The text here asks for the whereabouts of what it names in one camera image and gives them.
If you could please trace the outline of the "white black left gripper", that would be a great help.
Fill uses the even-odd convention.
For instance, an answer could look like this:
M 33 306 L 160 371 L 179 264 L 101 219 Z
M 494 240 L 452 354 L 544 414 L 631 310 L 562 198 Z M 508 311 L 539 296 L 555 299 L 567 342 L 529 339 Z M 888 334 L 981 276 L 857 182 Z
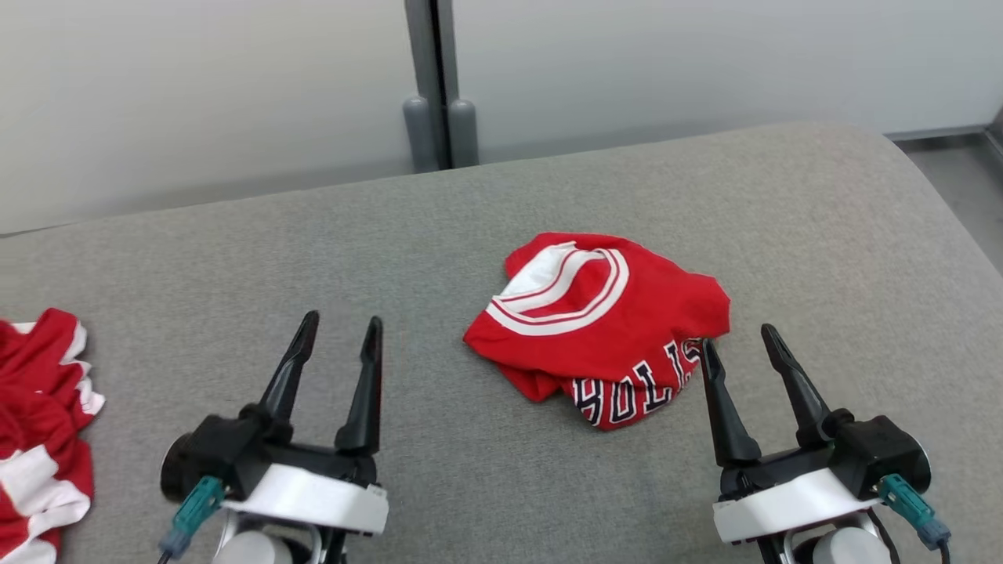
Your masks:
M 360 375 L 348 418 L 333 447 L 290 440 L 291 411 L 314 349 L 320 314 L 310 310 L 273 372 L 258 406 L 280 432 L 261 422 L 222 430 L 223 509 L 240 517 L 314 526 L 339 534 L 383 534 L 387 492 L 374 461 L 380 450 L 383 323 L 373 316 L 360 351 Z

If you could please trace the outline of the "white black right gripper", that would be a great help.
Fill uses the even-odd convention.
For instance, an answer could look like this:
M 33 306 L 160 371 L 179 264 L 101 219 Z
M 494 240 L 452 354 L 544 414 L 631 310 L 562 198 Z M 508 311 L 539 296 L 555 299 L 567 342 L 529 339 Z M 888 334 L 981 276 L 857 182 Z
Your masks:
M 715 343 L 703 339 L 700 367 L 714 457 L 721 470 L 721 494 L 712 506 L 718 537 L 727 544 L 784 546 L 797 532 L 832 525 L 859 528 L 881 539 L 873 515 L 875 501 L 857 499 L 828 467 L 832 445 L 827 445 L 831 437 L 825 421 L 831 408 L 773 325 L 762 325 L 762 340 L 787 390 L 800 447 L 762 456 L 725 385 Z

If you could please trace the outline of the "red jersey with navy lettering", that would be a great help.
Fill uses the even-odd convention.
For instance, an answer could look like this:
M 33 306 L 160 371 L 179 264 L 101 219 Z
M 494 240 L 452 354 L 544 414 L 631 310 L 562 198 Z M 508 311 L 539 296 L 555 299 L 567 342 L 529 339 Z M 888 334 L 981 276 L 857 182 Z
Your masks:
M 640 244 L 544 232 L 506 257 L 508 285 L 463 335 L 530 401 L 565 394 L 613 431 L 666 407 L 730 332 L 730 297 Z

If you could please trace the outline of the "red garment with white stripes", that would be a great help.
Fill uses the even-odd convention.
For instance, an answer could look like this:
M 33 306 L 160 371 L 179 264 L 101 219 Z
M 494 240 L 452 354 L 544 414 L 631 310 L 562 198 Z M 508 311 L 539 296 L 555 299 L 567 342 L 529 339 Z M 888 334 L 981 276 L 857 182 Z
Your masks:
M 0 564 L 55 564 L 64 527 L 91 508 L 94 475 L 83 429 L 103 409 L 86 329 L 43 311 L 29 324 L 0 319 Z

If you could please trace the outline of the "grey cylindrical post foot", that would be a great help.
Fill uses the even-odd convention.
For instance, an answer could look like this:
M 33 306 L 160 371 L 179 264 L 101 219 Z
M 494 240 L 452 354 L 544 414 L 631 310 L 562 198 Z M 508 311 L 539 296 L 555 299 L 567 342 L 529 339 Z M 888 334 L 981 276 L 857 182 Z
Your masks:
M 472 101 L 455 99 L 447 108 L 449 150 L 454 168 L 468 168 L 480 164 L 479 131 L 476 108 Z
M 402 104 L 402 112 L 411 148 L 413 172 L 426 174 L 440 170 L 440 156 L 429 101 L 422 96 L 409 97 Z

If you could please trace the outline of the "grey partition base rail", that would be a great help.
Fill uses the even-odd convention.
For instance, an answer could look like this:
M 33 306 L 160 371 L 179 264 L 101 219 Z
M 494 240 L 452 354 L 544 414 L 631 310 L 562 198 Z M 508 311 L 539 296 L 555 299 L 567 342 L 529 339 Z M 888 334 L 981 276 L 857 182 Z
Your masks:
M 893 143 L 913 142 L 921 139 L 956 138 L 956 136 L 982 135 L 989 128 L 988 124 L 949 126 L 949 128 L 924 129 L 924 131 L 907 131 L 885 133 L 885 137 Z

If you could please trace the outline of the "grey partition post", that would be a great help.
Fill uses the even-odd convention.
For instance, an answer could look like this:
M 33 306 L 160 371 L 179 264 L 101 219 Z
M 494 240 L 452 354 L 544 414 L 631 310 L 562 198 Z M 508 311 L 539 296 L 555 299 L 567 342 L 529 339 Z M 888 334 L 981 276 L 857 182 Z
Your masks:
M 417 89 L 412 96 L 429 101 L 440 170 L 453 168 L 447 120 L 449 103 L 458 99 L 452 7 L 452 0 L 404 0 Z

